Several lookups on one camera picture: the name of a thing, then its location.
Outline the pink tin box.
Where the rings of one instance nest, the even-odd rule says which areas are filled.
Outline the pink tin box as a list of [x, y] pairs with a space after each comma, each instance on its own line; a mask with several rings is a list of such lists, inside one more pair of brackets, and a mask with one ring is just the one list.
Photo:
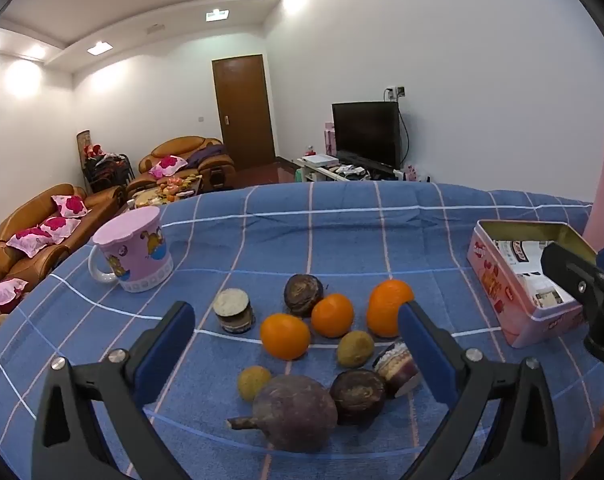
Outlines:
[[567, 223], [480, 220], [473, 228], [467, 259], [516, 349], [584, 323], [582, 306], [543, 273], [542, 253], [552, 243], [596, 261], [594, 249]]

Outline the purple striped yam cylinder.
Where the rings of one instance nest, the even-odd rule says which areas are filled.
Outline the purple striped yam cylinder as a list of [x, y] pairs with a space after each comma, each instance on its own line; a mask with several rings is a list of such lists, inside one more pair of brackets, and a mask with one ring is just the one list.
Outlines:
[[420, 385], [421, 374], [405, 342], [397, 340], [373, 361], [372, 369], [384, 384], [385, 396], [396, 399]]

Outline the dark cut yam back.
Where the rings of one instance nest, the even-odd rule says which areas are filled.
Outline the dark cut yam back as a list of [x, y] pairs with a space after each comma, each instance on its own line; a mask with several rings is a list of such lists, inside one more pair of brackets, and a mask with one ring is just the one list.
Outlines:
[[309, 318], [315, 305], [323, 299], [323, 283], [311, 274], [294, 274], [283, 291], [285, 306], [291, 314]]

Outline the white-faced yam cylinder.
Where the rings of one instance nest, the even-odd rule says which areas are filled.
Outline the white-faced yam cylinder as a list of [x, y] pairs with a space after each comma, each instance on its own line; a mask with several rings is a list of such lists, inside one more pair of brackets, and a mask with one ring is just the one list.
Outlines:
[[229, 334], [251, 330], [255, 316], [249, 295], [239, 288], [226, 288], [213, 300], [212, 309], [221, 328]]

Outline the cluttered coffee table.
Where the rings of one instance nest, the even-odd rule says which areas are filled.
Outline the cluttered coffee table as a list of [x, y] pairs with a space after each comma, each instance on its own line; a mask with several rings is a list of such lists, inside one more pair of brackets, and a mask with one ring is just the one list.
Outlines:
[[136, 209], [148, 206], [162, 206], [186, 198], [193, 197], [200, 191], [202, 177], [199, 174], [178, 178], [170, 177], [166, 182], [134, 193], [128, 206], [130, 209]]

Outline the brown wooden door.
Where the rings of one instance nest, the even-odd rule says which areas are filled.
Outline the brown wooden door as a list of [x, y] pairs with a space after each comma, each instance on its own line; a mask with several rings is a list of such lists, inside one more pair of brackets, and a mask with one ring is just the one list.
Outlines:
[[276, 151], [263, 56], [222, 58], [212, 68], [221, 135], [236, 170], [272, 164]]

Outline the black television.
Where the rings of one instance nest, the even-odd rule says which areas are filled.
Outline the black television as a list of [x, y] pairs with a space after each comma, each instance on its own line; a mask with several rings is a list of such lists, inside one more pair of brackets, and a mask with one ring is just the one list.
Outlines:
[[401, 163], [401, 125], [396, 102], [332, 104], [335, 152], [354, 164], [398, 169]]

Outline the black rack with items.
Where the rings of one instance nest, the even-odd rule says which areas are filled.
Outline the black rack with items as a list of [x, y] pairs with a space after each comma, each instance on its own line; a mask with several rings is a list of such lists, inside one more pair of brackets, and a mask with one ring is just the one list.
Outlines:
[[134, 171], [125, 154], [108, 153], [100, 144], [93, 144], [89, 130], [78, 133], [76, 141], [81, 172], [91, 194], [126, 186], [134, 180]]

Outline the brown-green kiwi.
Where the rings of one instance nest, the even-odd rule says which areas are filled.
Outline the brown-green kiwi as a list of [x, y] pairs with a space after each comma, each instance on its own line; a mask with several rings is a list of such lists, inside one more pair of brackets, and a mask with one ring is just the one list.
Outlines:
[[337, 348], [337, 361], [346, 368], [361, 367], [375, 352], [375, 341], [362, 330], [353, 330], [342, 337]]

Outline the tangerine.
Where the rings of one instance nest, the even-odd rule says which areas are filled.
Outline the tangerine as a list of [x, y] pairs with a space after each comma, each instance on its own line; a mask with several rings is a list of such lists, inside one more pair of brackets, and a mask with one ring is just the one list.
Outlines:
[[326, 338], [340, 338], [349, 333], [355, 313], [351, 300], [342, 294], [326, 296], [311, 311], [311, 327]]
[[294, 361], [303, 356], [311, 344], [311, 331], [296, 316], [276, 313], [267, 316], [259, 326], [264, 350], [282, 361]]

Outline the pink cartoon mug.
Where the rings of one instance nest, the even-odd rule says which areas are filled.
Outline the pink cartoon mug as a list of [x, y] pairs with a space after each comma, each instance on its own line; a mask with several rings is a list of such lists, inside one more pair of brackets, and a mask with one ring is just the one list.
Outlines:
[[88, 271], [98, 283], [119, 284], [126, 292], [146, 292], [174, 270], [161, 210], [145, 206], [123, 212], [93, 234]]

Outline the white tv stand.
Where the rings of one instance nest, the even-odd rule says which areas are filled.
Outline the white tv stand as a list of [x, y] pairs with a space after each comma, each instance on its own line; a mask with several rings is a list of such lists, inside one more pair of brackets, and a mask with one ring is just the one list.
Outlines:
[[293, 159], [299, 167], [301, 181], [308, 182], [349, 182], [349, 181], [405, 181], [405, 174], [399, 170], [379, 171], [350, 164], [341, 164], [333, 156], [306, 155]]

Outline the large orange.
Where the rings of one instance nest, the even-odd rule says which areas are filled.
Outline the large orange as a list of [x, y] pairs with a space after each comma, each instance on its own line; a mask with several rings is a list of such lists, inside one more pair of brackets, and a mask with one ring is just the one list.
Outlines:
[[401, 280], [387, 280], [375, 286], [366, 313], [368, 330], [378, 337], [396, 337], [399, 307], [414, 299], [413, 289]]

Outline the brown leather sofa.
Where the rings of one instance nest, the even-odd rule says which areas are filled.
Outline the brown leather sofa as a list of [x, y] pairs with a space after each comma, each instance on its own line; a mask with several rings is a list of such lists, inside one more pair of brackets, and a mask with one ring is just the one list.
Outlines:
[[11, 311], [124, 205], [121, 186], [88, 195], [70, 183], [48, 188], [0, 224], [0, 310]]

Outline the small yellow-green kiwi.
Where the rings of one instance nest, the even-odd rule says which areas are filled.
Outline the small yellow-green kiwi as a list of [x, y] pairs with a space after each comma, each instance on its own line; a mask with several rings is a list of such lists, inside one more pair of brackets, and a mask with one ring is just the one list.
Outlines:
[[237, 388], [241, 399], [252, 402], [257, 393], [271, 381], [272, 377], [270, 371], [262, 366], [255, 365], [244, 368], [237, 380]]

